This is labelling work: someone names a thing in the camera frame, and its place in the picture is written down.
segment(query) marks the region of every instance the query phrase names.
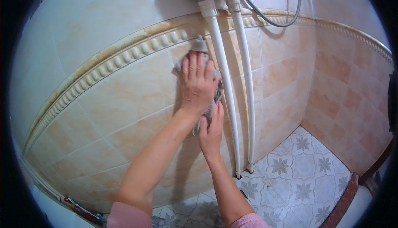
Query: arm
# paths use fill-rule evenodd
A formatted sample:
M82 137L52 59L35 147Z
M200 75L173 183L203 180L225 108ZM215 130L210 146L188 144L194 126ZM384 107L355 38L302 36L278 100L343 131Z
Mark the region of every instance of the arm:
M219 102L218 106L214 108L208 130L206 118L201 120L199 144L211 171L222 219L225 225L229 227L239 218L249 213L255 213L255 211L239 191L225 167L224 158L220 155L223 122L224 109Z
M182 104L172 120L131 163L115 201L135 206L152 217L152 193L169 167L178 147L209 106L221 80L213 80L214 62L205 67L202 53L183 59Z

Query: shower hose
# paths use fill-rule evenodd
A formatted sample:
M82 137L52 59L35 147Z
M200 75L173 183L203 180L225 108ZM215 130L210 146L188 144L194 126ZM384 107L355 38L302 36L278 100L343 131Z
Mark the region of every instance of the shower hose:
M281 28L290 26L296 21L298 14L300 13L300 7L301 7L301 0L297 0L296 14L293 17L293 19L291 19L290 22L288 22L288 23L278 24L278 23L275 23L275 22L271 21L270 19L266 18L266 16L263 15L263 13L261 13L261 11L254 5L254 3L251 0L245 0L245 1L253 8L253 10L257 13L257 15L259 15L262 19L264 19L266 22L270 23L271 25L281 27Z

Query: floor tile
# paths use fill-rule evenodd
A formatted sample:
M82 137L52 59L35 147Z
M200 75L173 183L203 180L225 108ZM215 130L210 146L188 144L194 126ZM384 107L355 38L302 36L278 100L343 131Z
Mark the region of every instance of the floor tile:
M301 126L242 172L236 185L268 225L318 228L345 191L351 172ZM154 227L223 227L214 189L153 210Z

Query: person's left hand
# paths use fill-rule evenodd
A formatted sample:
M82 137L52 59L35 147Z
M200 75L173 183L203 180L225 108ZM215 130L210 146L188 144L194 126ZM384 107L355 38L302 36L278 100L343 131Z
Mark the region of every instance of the person's left hand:
M214 62L209 60L205 67L205 56L201 52L191 51L189 58L182 61L181 109L188 115L199 118L204 114L211 100L214 98L216 88L221 81L221 76L213 80Z

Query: forearm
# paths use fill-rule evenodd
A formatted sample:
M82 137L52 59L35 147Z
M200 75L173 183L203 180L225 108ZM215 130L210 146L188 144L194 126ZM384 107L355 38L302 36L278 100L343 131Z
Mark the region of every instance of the forearm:
M222 157L217 160L208 160L207 163L210 167L214 191L225 225L229 227L244 215L254 213L255 211L227 171Z
M197 117L180 109L134 159L117 194L117 201L152 215L152 192L169 167Z

